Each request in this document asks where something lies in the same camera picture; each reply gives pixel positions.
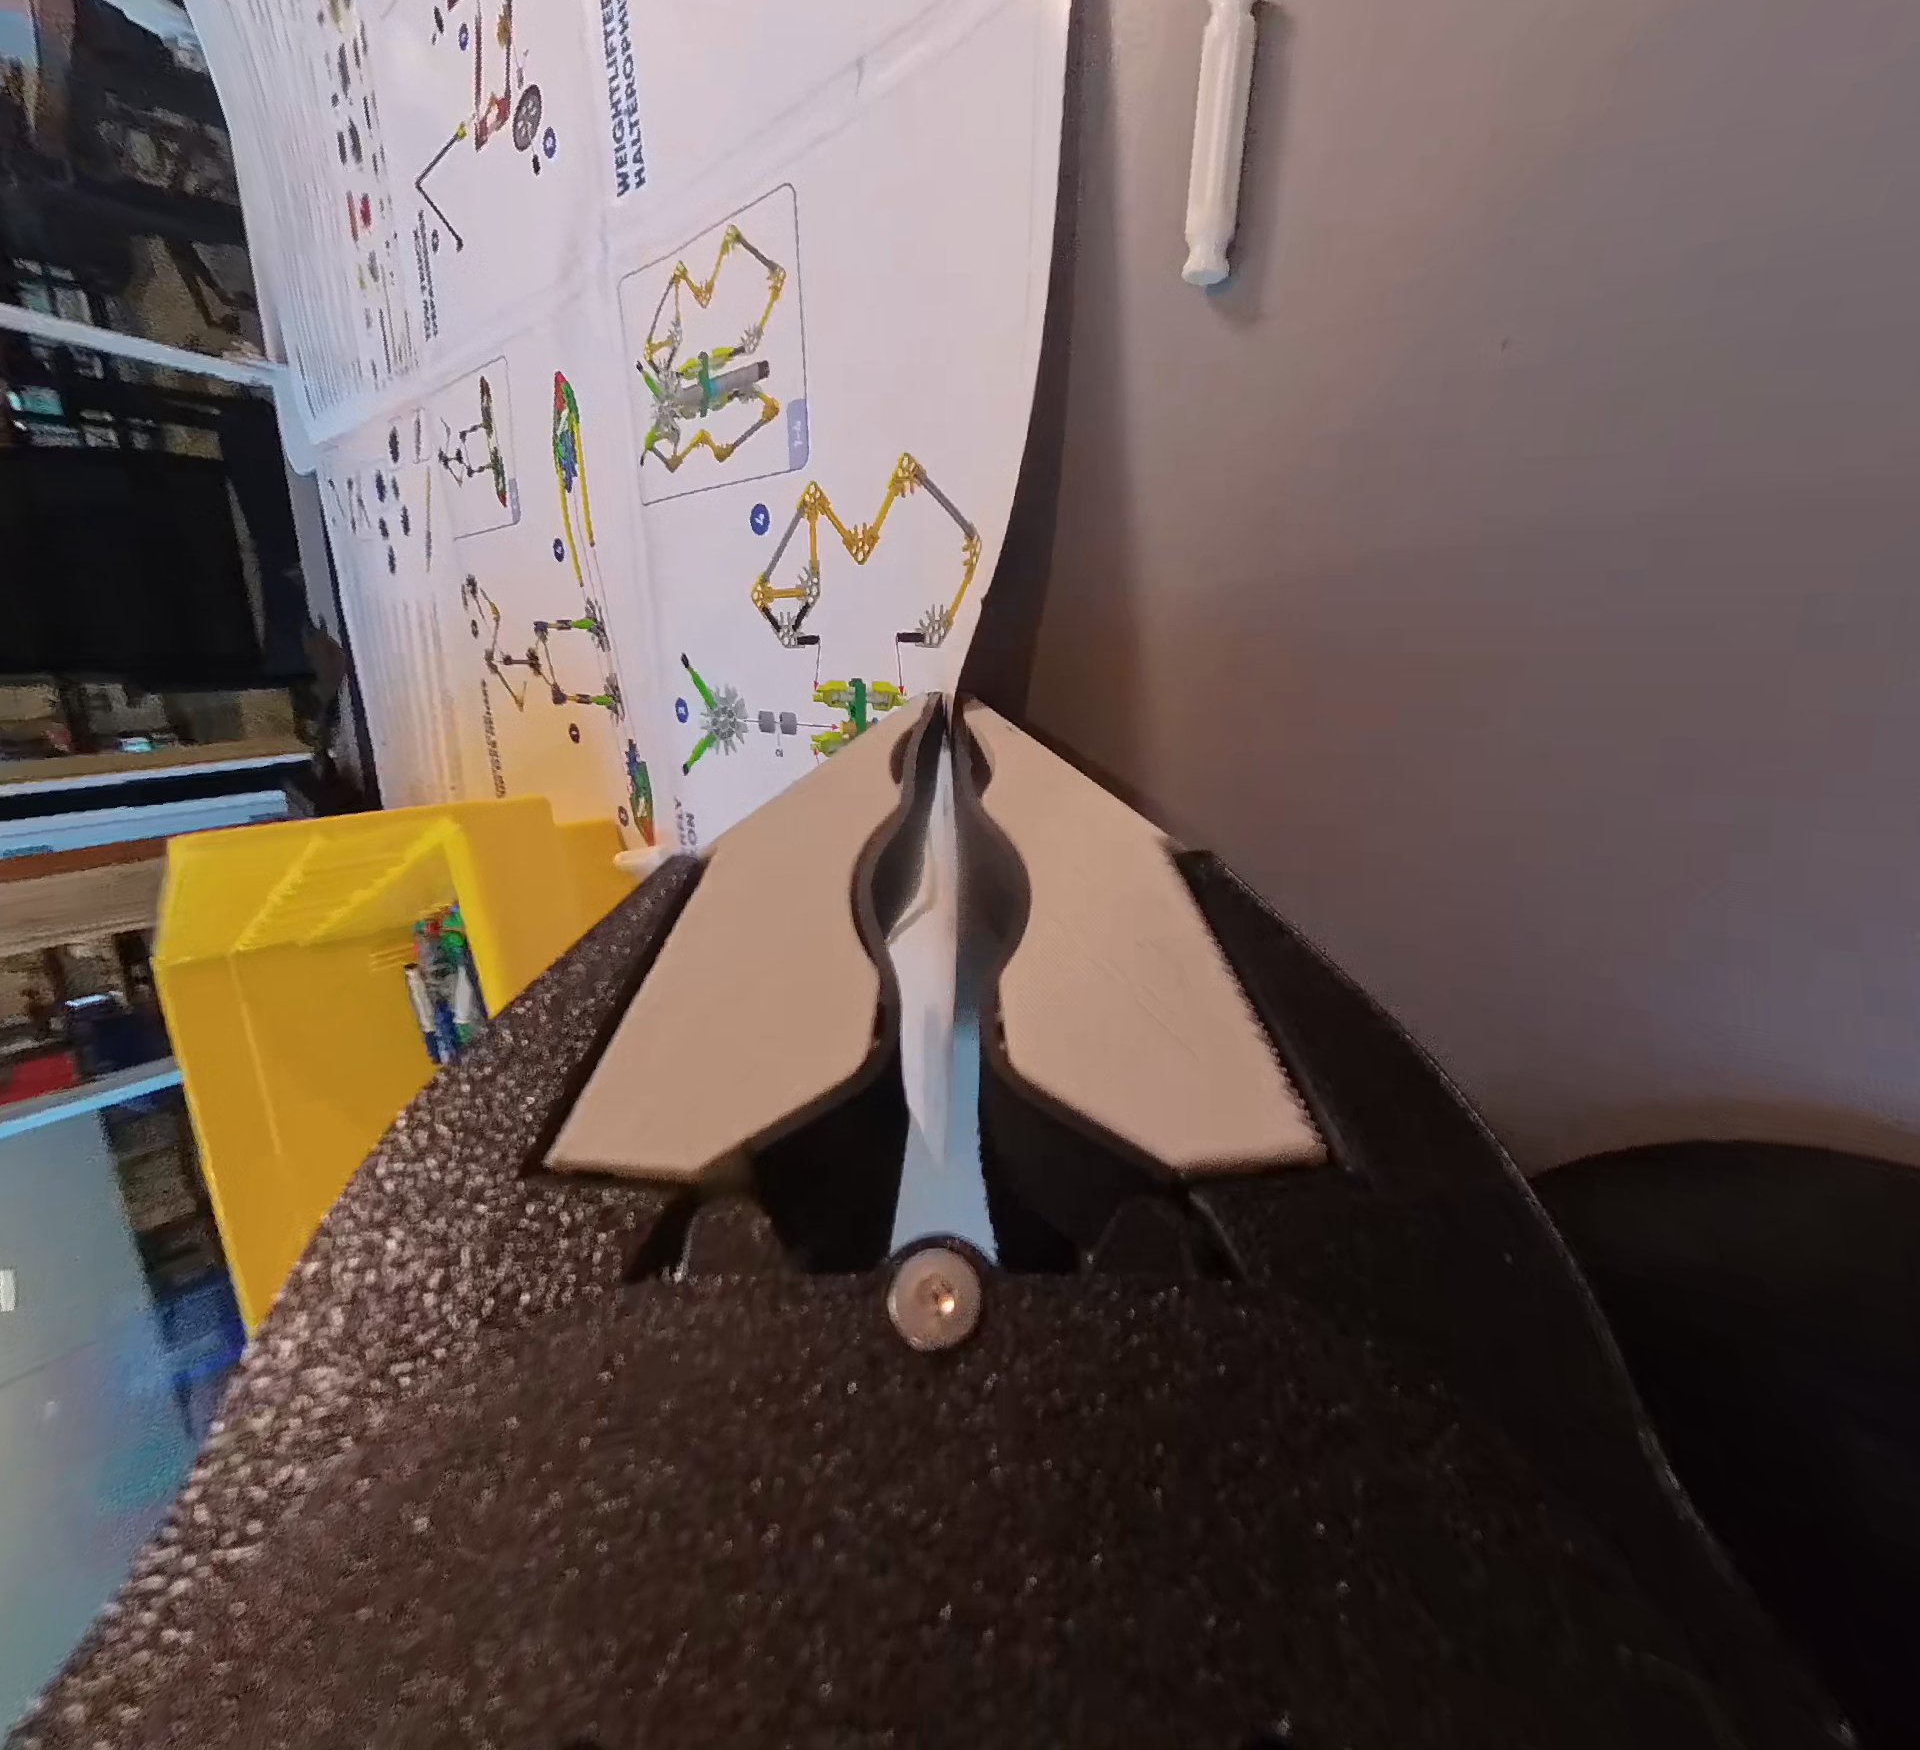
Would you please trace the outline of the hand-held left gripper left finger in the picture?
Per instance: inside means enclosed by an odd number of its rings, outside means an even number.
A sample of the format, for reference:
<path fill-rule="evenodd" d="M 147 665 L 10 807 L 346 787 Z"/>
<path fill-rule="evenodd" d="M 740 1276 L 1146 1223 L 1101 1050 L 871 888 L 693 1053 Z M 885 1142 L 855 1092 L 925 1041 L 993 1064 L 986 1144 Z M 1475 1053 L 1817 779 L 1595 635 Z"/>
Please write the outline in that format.
<path fill-rule="evenodd" d="M 542 1169 L 740 1190 L 803 1273 L 892 1253 L 911 1125 L 892 938 L 943 752 L 945 699 L 916 696 L 705 848 Z"/>

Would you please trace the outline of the yellow plastic bin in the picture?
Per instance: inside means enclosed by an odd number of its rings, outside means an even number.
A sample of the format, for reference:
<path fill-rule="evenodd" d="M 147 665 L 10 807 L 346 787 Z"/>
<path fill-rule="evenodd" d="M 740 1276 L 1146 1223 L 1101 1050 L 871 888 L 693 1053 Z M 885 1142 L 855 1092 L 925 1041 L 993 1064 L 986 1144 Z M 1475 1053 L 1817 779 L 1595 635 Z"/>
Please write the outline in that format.
<path fill-rule="evenodd" d="M 178 835 L 154 969 L 246 1335 L 441 1060 L 419 932 L 445 921 L 496 1017 L 634 891 L 610 818 L 536 794 Z"/>

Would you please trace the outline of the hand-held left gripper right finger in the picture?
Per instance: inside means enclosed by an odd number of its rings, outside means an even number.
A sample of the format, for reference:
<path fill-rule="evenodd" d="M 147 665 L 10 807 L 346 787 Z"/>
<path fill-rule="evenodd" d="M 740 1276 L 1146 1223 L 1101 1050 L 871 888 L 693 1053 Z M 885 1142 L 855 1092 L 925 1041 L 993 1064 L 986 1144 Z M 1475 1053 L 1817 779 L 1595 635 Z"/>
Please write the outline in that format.
<path fill-rule="evenodd" d="M 1328 1146 L 1173 837 L 997 709 L 953 709 L 959 992 L 1006 1273 L 1073 1273 L 1132 1206 Z"/>

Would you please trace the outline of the white instruction sheet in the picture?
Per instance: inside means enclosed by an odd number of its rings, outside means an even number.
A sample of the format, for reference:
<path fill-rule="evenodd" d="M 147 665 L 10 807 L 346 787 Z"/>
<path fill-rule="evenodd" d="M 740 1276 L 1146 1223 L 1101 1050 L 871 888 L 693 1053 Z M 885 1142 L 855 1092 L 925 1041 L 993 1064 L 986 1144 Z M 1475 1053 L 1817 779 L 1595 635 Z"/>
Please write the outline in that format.
<path fill-rule="evenodd" d="M 911 699 L 1017 506 L 1070 0 L 185 0 L 390 804 L 665 884 Z"/>

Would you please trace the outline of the pile of colourful toy rods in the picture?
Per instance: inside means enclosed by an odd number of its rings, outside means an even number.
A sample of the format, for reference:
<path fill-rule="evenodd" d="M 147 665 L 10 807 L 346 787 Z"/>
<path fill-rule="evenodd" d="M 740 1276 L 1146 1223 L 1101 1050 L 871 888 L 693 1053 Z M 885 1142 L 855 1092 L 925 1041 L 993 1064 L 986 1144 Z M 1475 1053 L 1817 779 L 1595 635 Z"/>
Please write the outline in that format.
<path fill-rule="evenodd" d="M 404 979 L 428 1061 L 441 1067 L 463 1056 L 486 1030 L 490 1010 L 458 901 L 415 921 Z"/>

